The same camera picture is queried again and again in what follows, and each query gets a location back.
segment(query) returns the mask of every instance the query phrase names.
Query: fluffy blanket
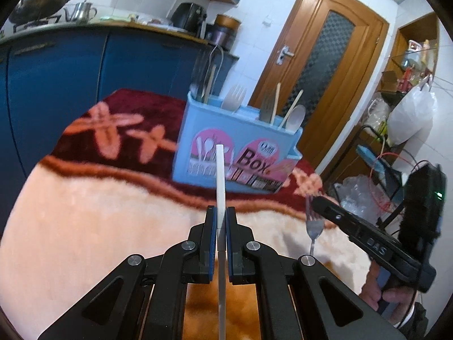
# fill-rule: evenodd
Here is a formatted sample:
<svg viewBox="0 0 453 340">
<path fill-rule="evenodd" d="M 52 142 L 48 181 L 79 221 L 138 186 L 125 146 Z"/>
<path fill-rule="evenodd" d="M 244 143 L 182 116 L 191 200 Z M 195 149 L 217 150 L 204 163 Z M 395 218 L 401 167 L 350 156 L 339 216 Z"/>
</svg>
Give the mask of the fluffy blanket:
<svg viewBox="0 0 453 340">
<path fill-rule="evenodd" d="M 215 191 L 175 183 L 171 168 L 184 102 L 119 90 L 67 127 L 32 171 L 0 243 L 0 306 L 37 339 L 126 256 L 159 255 L 204 220 Z M 300 161 L 276 194 L 228 193 L 238 222 L 279 254 L 309 251 L 304 197 L 322 182 Z M 333 224 L 315 256 L 359 292 L 366 254 Z M 228 286 L 228 339 L 259 339 L 255 289 Z M 183 338 L 217 338 L 217 288 L 189 286 Z"/>
</svg>

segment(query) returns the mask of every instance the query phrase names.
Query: utensil holder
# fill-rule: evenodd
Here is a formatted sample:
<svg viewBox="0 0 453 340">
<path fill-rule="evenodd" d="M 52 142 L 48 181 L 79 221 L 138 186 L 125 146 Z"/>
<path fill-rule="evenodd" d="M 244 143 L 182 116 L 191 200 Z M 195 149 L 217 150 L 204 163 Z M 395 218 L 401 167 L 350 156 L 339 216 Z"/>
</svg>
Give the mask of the utensil holder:
<svg viewBox="0 0 453 340">
<path fill-rule="evenodd" d="M 224 146 L 226 190 L 239 193 L 277 192 L 302 154 L 296 145 L 302 128 L 295 133 L 258 120 L 259 110 L 241 106 L 237 112 L 220 108 L 222 100 L 211 96 L 207 104 L 189 92 L 173 180 L 184 184 L 216 187 L 216 144 Z"/>
</svg>

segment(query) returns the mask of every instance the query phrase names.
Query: finger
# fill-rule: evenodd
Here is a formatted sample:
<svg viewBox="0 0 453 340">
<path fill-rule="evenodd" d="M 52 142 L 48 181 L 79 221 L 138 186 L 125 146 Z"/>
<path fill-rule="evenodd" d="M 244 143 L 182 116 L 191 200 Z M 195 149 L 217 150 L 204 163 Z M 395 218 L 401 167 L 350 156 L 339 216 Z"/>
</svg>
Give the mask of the finger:
<svg viewBox="0 0 453 340">
<path fill-rule="evenodd" d="M 412 301 L 414 289 L 406 286 L 386 290 L 382 299 L 389 303 L 403 303 L 409 305 Z"/>
<path fill-rule="evenodd" d="M 382 296 L 381 289 L 379 285 L 377 285 L 376 280 L 367 281 L 362 287 L 362 293 L 368 294 L 370 298 L 376 302 L 378 302 Z"/>
<path fill-rule="evenodd" d="M 395 310 L 393 311 L 392 315 L 389 318 L 389 322 L 392 325 L 397 324 L 398 322 L 401 322 L 404 320 L 403 316 L 406 314 L 407 309 L 409 308 L 409 304 L 399 304 Z"/>
<path fill-rule="evenodd" d="M 376 263 L 376 261 L 371 261 L 370 265 L 370 271 L 368 272 L 367 276 L 370 275 L 370 278 L 375 278 L 379 276 L 379 271 L 381 270 L 381 267 Z"/>
<path fill-rule="evenodd" d="M 376 301 L 373 301 L 371 297 L 367 293 L 361 293 L 359 294 L 359 298 L 362 299 L 366 304 L 368 304 L 371 308 L 373 308 L 375 311 L 378 309 L 378 305 Z"/>
</svg>

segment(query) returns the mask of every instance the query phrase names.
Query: black air fryer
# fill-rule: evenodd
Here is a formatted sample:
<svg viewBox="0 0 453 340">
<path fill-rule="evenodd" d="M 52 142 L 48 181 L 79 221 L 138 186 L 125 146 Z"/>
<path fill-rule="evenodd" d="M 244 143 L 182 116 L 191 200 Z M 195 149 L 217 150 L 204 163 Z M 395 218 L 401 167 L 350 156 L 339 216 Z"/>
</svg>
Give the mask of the black air fryer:
<svg viewBox="0 0 453 340">
<path fill-rule="evenodd" d="M 195 3 L 182 3 L 174 11 L 171 21 L 176 28 L 185 29 L 189 34 L 200 37 L 206 10 Z"/>
</svg>

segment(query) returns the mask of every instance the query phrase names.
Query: wok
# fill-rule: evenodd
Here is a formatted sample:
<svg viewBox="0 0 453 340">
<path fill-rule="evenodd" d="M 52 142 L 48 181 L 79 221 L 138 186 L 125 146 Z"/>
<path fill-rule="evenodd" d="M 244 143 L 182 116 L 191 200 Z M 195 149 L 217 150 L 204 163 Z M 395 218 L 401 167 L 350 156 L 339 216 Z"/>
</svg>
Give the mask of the wok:
<svg viewBox="0 0 453 340">
<path fill-rule="evenodd" d="M 47 18 L 60 10 L 69 0 L 20 0 L 9 16 L 12 24 L 22 25 Z"/>
</svg>

